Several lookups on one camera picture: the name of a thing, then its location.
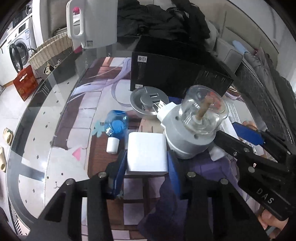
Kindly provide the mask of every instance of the red paper bag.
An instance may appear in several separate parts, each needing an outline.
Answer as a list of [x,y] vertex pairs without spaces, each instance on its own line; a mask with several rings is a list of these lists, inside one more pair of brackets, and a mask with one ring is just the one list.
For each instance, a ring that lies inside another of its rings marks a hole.
[[13,84],[23,101],[36,90],[38,83],[33,74],[31,65],[18,73],[17,77],[13,80]]

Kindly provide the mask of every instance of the blue plastic bottle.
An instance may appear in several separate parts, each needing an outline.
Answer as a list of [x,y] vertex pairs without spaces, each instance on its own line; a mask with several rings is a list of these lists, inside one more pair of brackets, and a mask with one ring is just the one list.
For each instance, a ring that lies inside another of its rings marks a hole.
[[125,111],[111,110],[105,120],[105,132],[109,136],[107,152],[116,154],[119,140],[124,138],[128,129],[128,117]]

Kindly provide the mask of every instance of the black product box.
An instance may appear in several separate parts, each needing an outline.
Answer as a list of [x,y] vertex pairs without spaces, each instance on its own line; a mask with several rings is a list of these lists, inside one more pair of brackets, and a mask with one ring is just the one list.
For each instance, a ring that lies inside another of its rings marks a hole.
[[233,79],[209,52],[167,39],[141,36],[132,52],[131,87],[156,87],[184,98],[192,85],[204,85],[223,96]]

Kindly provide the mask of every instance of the washing machine door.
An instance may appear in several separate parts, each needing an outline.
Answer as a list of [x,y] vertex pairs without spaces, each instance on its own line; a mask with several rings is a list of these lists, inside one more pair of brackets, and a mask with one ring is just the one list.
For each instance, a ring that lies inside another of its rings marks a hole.
[[15,70],[20,72],[29,60],[27,46],[23,42],[11,44],[9,46],[9,53]]

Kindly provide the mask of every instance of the glass jar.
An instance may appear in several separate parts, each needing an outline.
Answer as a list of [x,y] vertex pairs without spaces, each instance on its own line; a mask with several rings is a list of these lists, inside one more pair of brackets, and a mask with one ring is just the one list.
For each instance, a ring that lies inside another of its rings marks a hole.
[[179,110],[184,126],[196,134],[212,133],[227,116],[222,97],[203,85],[190,87]]

